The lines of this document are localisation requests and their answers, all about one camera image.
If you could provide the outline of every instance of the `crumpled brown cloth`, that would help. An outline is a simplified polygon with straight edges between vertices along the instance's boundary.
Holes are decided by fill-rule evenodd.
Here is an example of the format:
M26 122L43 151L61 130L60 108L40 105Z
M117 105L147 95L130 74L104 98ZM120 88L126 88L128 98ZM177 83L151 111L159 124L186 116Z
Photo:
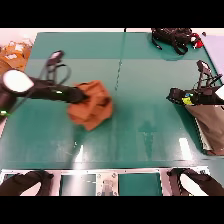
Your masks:
M68 115L76 124L82 124L90 131L112 115L112 98L100 80L75 85L88 99L78 104L70 104Z
M210 155L224 155L224 110L221 106L186 106L186 109L198 119L212 152Z

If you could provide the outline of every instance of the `green table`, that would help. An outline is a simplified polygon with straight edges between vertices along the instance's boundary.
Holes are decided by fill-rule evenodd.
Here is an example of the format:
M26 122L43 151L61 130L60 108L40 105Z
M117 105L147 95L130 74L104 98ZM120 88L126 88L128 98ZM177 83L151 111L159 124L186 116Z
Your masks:
M69 120L65 103L27 100L7 121L1 168L208 165L224 184L223 157L205 155L193 117L166 100L171 87L189 89L197 82L197 60L208 62L215 73L205 49L189 46L185 56L178 56L166 44L158 50L146 33L39 33L26 73L38 77L56 50L65 51L63 62L72 69L66 84L102 80L113 97L114 114L87 132Z

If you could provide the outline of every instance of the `green light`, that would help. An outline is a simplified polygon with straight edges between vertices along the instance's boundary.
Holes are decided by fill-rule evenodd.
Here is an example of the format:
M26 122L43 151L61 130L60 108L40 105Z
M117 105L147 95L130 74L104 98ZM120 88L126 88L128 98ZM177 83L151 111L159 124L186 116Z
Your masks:
M5 115L5 114L7 114L7 111L2 110L0 113L1 113L1 115Z

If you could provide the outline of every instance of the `orange-brown towel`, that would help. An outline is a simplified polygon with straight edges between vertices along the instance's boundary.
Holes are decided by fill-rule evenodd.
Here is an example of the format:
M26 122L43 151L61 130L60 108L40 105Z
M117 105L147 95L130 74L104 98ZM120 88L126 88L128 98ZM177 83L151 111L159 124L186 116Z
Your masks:
M70 104L68 115L76 124L82 124L86 130L96 128L105 119L112 115L112 98L99 80L76 85L88 99L78 104Z

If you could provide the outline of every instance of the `brown cloth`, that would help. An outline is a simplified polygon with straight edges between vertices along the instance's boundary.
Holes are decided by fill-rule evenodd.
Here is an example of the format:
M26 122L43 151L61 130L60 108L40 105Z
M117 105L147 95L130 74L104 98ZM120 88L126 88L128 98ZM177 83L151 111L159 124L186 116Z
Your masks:
M96 128L105 119L112 115L112 98L99 80L76 85L88 99L78 104L70 104L68 115L76 124L82 124L86 130Z
M186 106L186 109L198 120L201 129L213 150L209 155L224 155L224 110L221 106Z

